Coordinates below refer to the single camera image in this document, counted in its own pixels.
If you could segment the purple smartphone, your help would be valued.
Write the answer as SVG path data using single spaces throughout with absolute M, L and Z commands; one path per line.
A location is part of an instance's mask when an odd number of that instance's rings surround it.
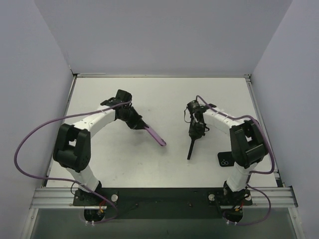
M 152 136 L 152 138 L 160 145 L 166 146 L 166 142 L 156 133 L 150 126 L 145 127 L 145 130 Z

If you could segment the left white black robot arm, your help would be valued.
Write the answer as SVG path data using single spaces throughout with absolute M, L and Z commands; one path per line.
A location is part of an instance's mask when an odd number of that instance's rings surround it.
M 59 128 L 53 159 L 80 183 L 80 189 L 85 192 L 84 198 L 91 205 L 102 200 L 101 183 L 89 166 L 92 137 L 116 120 L 125 122 L 134 130 L 149 127 L 134 109 L 131 100 L 129 92 L 118 90 L 115 97 L 100 103 L 96 114 L 90 114 L 74 124 L 64 123 Z

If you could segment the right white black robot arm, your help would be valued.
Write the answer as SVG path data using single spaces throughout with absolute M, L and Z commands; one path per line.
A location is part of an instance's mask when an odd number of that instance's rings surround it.
M 191 139 L 187 159 L 191 159 L 194 143 L 205 136 L 213 126 L 230 137 L 231 156 L 234 166 L 230 176 L 224 182 L 224 197 L 235 199 L 245 195 L 252 174 L 271 174 L 274 164 L 268 172 L 256 171 L 256 166 L 270 154 L 269 144 L 259 123 L 251 116 L 233 117 L 222 112 L 213 104 L 201 105 L 193 100 L 186 105 L 190 114 L 188 135 Z

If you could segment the black phone case with phone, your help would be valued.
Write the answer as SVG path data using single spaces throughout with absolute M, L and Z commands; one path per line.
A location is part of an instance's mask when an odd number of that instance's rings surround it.
M 187 160 L 191 159 L 191 155 L 192 155 L 192 151 L 193 151 L 193 148 L 194 148 L 195 141 L 196 141 L 196 139 L 194 139 L 194 138 L 191 139 L 189 151 L 188 151 L 188 154 L 187 154 Z

